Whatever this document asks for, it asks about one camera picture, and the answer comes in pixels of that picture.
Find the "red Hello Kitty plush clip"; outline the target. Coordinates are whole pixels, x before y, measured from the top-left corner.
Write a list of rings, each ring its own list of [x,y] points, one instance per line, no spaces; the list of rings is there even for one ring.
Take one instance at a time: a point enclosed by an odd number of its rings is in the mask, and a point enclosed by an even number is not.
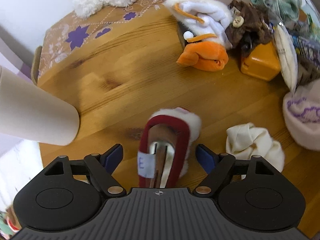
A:
[[[144,127],[137,153],[139,187],[171,188],[188,170],[201,118],[184,108],[160,109]]]

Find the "orange plastic box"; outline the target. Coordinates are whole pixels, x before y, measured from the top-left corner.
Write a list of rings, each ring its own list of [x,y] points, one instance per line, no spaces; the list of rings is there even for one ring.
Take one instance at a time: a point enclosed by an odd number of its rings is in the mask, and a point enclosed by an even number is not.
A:
[[[257,79],[271,81],[280,73],[280,70],[280,61],[273,42],[259,44],[248,57],[241,58],[242,74]]]

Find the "floral patterned box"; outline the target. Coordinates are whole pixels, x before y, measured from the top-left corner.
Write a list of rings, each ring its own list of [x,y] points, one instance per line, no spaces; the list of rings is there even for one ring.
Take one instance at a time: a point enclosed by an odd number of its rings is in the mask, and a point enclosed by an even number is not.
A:
[[[43,44],[35,50],[31,80],[37,84],[39,77],[82,46],[146,19],[163,7],[163,1],[137,0],[126,8],[107,6],[89,18],[71,12],[46,31]]]

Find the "green knitted scrunchie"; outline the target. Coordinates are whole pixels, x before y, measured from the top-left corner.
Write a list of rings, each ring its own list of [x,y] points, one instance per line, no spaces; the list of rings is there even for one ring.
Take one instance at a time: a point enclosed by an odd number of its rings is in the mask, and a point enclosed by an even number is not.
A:
[[[256,6],[265,8],[283,23],[298,21],[301,0],[250,0]]]

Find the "white oval packet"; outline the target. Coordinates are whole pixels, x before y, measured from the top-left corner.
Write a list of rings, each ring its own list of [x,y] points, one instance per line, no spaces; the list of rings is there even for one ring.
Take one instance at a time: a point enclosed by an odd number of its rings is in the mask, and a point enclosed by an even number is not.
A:
[[[282,22],[276,24],[273,29],[274,44],[280,61],[280,71],[288,89],[294,93],[298,80],[298,61],[293,41]]]

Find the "dark blue card box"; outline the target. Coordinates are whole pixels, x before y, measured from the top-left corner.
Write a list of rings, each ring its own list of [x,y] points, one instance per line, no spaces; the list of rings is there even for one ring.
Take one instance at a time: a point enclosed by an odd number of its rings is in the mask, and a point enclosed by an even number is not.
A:
[[[292,39],[298,60],[298,84],[319,79],[319,43],[297,35]]]

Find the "cream sock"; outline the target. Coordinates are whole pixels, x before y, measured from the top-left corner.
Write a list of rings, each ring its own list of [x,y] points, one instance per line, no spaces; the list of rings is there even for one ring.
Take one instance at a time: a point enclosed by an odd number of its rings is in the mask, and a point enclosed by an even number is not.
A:
[[[281,143],[274,140],[266,128],[247,123],[230,127],[226,133],[226,152],[228,154],[240,160],[249,160],[251,156],[259,155],[279,172],[283,171],[285,154]]]

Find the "white furry plush with orange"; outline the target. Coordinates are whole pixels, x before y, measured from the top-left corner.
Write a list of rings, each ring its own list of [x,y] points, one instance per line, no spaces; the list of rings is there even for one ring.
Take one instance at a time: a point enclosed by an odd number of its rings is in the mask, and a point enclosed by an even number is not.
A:
[[[216,0],[165,0],[164,5],[195,37],[213,34],[208,41],[227,50],[232,48],[225,31],[233,21],[233,15],[224,3]]]

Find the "orange sock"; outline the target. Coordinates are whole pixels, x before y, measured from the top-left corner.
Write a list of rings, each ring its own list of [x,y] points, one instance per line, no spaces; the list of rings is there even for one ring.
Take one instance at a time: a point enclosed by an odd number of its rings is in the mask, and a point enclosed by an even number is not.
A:
[[[228,54],[224,46],[211,41],[203,41],[186,45],[177,60],[177,64],[182,67],[194,67],[207,72],[217,72],[225,67],[228,60]]]

